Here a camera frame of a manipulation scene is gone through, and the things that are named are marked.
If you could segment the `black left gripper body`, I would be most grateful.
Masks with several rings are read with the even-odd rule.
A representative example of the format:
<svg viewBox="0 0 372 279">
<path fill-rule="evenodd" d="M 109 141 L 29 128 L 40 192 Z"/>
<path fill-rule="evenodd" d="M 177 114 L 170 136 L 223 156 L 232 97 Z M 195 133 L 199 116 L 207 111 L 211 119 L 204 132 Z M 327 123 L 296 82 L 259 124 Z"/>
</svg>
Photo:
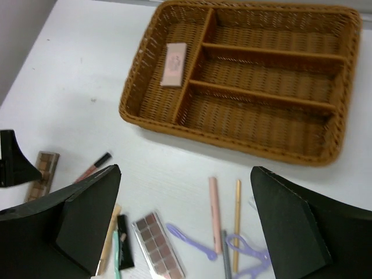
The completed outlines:
<svg viewBox="0 0 372 279">
<path fill-rule="evenodd" d="M 40 180 L 41 172 L 23 155 L 13 130 L 1 130 L 1 188 Z"/>
</svg>

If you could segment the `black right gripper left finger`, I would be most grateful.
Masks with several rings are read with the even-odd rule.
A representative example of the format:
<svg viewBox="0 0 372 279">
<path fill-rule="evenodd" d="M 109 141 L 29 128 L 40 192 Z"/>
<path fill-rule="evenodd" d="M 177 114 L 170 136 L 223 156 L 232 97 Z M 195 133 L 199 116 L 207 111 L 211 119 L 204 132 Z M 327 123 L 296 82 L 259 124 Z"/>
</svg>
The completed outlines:
<svg viewBox="0 0 372 279">
<path fill-rule="evenodd" d="M 1 211 L 1 278 L 96 274 L 121 180 L 110 165 L 78 183 Z"/>
</svg>

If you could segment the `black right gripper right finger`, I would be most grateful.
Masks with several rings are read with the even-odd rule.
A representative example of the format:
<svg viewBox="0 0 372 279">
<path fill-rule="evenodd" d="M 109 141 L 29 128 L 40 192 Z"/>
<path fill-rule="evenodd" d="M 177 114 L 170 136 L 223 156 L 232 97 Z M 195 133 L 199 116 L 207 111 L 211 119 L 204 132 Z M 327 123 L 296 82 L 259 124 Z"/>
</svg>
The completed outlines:
<svg viewBox="0 0 372 279">
<path fill-rule="evenodd" d="M 251 186 L 276 278 L 371 278 L 371 211 L 261 166 Z"/>
</svg>

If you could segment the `beige concealer tube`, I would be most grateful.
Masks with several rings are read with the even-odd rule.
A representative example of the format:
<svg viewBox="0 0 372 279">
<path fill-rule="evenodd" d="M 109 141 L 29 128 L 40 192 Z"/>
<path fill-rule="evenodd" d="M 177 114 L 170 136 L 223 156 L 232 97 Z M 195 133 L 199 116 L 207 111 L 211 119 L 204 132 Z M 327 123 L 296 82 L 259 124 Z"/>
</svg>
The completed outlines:
<svg viewBox="0 0 372 279">
<path fill-rule="evenodd" d="M 100 257 L 100 260 L 98 262 L 98 267 L 97 267 L 97 270 L 96 270 L 96 273 L 95 273 L 96 276 L 100 276 L 105 272 L 108 257 L 110 255 L 110 250 L 111 250 L 111 247 L 112 247 L 113 232 L 116 229 L 117 217 L 120 214 L 120 212 L 121 212 L 121 206 L 116 203 L 115 206 L 114 206 L 113 212 L 112 212 L 112 216 L 111 216 L 108 231 L 107 231 L 107 234 L 106 234 L 105 243 L 103 245 L 101 257 Z"/>
</svg>

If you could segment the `black makeup tube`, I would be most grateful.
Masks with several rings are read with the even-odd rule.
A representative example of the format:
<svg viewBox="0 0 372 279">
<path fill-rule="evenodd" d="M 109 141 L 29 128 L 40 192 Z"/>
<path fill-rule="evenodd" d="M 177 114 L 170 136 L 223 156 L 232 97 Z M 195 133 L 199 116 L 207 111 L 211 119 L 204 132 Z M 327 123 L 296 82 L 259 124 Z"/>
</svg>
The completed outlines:
<svg viewBox="0 0 372 279">
<path fill-rule="evenodd" d="M 119 270 L 130 269 L 135 266 L 130 242 L 130 230 L 125 214 L 117 217 L 117 232 L 119 240 Z"/>
</svg>

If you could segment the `red lip gloss tube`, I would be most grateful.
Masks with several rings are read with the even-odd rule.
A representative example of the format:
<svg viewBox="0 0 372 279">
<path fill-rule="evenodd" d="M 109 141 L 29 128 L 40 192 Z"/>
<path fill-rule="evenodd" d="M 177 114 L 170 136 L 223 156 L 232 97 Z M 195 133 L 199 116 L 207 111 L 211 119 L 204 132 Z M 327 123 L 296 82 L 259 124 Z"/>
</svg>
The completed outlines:
<svg viewBox="0 0 372 279">
<path fill-rule="evenodd" d="M 77 183 L 88 176 L 92 175 L 95 171 L 97 171 L 100 167 L 102 167 L 105 163 L 111 160 L 112 154 L 110 152 L 106 152 L 103 154 L 95 163 L 93 163 L 81 176 L 79 176 L 74 183 Z"/>
</svg>

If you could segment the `clear mauve eyeshadow palette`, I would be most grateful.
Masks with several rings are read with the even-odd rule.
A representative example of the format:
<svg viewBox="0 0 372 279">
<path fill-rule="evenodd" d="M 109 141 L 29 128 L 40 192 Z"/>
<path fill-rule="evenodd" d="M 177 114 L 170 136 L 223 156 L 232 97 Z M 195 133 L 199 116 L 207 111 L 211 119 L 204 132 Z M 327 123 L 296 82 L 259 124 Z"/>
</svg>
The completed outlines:
<svg viewBox="0 0 372 279">
<path fill-rule="evenodd" d="M 156 211 L 134 221 L 132 228 L 152 278 L 185 278 L 185 273 Z"/>
</svg>

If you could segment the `pink makeup pen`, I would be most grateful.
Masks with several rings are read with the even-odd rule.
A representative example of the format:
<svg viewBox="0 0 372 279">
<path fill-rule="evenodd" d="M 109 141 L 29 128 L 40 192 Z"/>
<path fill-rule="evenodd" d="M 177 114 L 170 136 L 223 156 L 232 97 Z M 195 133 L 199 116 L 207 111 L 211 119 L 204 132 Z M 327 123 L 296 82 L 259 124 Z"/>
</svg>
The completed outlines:
<svg viewBox="0 0 372 279">
<path fill-rule="evenodd" d="M 220 208 L 219 208 L 219 195 L 217 188 L 217 179 L 215 177 L 209 177 L 209 194 L 212 211 L 212 224 L 213 224 L 213 238 L 214 238 L 214 249 L 217 254 L 222 253 L 221 244 L 221 224 L 220 224 Z"/>
</svg>

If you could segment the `pink rectangular compact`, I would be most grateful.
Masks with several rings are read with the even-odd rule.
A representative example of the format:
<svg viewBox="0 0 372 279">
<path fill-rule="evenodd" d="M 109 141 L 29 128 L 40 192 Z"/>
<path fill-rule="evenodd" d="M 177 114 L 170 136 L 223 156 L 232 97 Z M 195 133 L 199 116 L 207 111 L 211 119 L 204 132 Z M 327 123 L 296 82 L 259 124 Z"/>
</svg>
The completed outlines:
<svg viewBox="0 0 372 279">
<path fill-rule="evenodd" d="M 184 42 L 167 44 L 166 59 L 161 86 L 180 87 L 183 81 L 187 44 Z"/>
</svg>

